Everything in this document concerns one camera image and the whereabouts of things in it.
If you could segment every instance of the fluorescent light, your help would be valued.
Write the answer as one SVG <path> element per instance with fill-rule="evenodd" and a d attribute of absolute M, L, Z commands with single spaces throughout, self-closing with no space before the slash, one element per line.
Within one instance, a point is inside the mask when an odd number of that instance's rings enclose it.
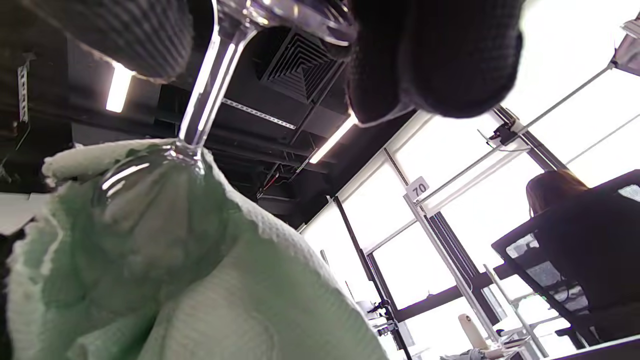
<path fill-rule="evenodd" d="M 311 164 L 315 164 L 318 161 L 320 161 L 320 159 L 327 153 L 327 151 L 329 151 L 335 145 L 335 143 L 337 143 L 338 140 L 340 140 L 342 135 L 344 135 L 349 129 L 351 129 L 351 126 L 353 126 L 356 122 L 358 122 L 358 120 L 354 115 L 348 118 L 347 121 L 342 126 L 340 126 L 340 129 L 338 129 L 338 131 L 336 131 L 329 138 L 329 140 L 327 140 L 326 143 L 322 145 L 320 150 L 316 151 L 316 153 L 311 157 L 311 160 L 309 160 L 309 162 Z"/>
<path fill-rule="evenodd" d="M 107 110 L 119 113 L 124 107 L 124 101 L 127 98 L 133 71 L 128 70 L 119 63 L 113 63 L 113 68 L 113 79 L 111 80 L 109 99 L 107 99 Z"/>

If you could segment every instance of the long brown hair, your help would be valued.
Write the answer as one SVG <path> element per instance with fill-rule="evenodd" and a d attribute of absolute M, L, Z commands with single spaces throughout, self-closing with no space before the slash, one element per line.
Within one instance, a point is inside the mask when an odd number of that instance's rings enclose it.
<path fill-rule="evenodd" d="M 568 170 L 547 171 L 527 184 L 529 208 L 532 215 L 537 215 L 587 189 L 589 187 Z"/>

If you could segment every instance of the ceiling vent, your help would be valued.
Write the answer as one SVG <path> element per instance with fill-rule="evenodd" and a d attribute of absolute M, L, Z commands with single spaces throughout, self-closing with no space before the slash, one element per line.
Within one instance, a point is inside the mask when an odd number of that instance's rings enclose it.
<path fill-rule="evenodd" d="M 259 76 L 267 86 L 309 103 L 337 67 L 318 39 L 292 30 Z"/>

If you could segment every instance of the glass stem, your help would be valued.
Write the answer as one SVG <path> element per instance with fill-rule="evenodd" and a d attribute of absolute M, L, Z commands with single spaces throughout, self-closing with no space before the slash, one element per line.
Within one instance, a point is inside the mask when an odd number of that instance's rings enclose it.
<path fill-rule="evenodd" d="M 209 48 L 200 67 L 178 135 L 182 142 L 197 149 L 204 146 L 244 45 L 257 32 L 248 20 L 238 20 L 219 10 L 216 13 L 219 16 L 214 18 L 216 25 Z"/>

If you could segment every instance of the cable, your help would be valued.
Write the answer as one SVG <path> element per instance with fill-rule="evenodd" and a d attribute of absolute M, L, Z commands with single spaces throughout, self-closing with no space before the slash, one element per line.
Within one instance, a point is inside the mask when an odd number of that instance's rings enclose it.
<path fill-rule="evenodd" d="M 22 135 L 22 138 L 20 139 L 20 141 L 18 141 L 18 145 L 16 145 L 15 149 L 13 151 L 10 151 L 4 157 L 4 159 L 2 159 L 2 161 L 0 161 L 0 179 L 1 178 L 5 178 L 5 179 L 8 180 L 8 182 L 11 182 L 11 177 L 7 174 L 6 170 L 4 169 L 4 164 L 6 163 L 7 160 L 9 160 L 11 155 L 15 154 L 15 152 L 20 149 L 20 146 L 22 146 L 22 143 L 24 142 L 24 139 L 27 137 L 27 135 L 29 134 L 30 131 L 31 131 L 31 123 L 27 121 L 27 130 Z"/>
<path fill-rule="evenodd" d="M 495 149 L 494 146 L 491 145 L 491 143 L 486 143 L 487 145 L 489 145 L 490 148 Z M 529 151 L 529 150 L 533 150 L 533 149 L 538 149 L 538 146 L 528 146 L 526 149 L 515 149 L 515 150 L 503 150 L 503 149 L 498 149 L 498 151 L 501 152 L 520 152 L 520 151 Z"/>

